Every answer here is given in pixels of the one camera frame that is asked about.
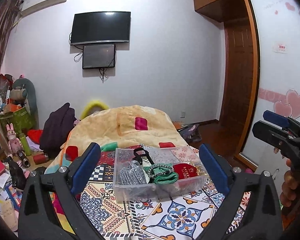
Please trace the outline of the right hand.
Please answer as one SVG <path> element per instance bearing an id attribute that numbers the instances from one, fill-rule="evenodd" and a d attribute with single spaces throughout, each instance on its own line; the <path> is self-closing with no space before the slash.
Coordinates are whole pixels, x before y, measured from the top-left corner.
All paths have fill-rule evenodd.
<path id="1" fill-rule="evenodd" d="M 282 192 L 280 194 L 280 202 L 284 207 L 290 207 L 292 201 L 296 199 L 296 189 L 300 183 L 297 178 L 297 173 L 291 169 L 284 175 L 284 181 L 281 186 Z"/>

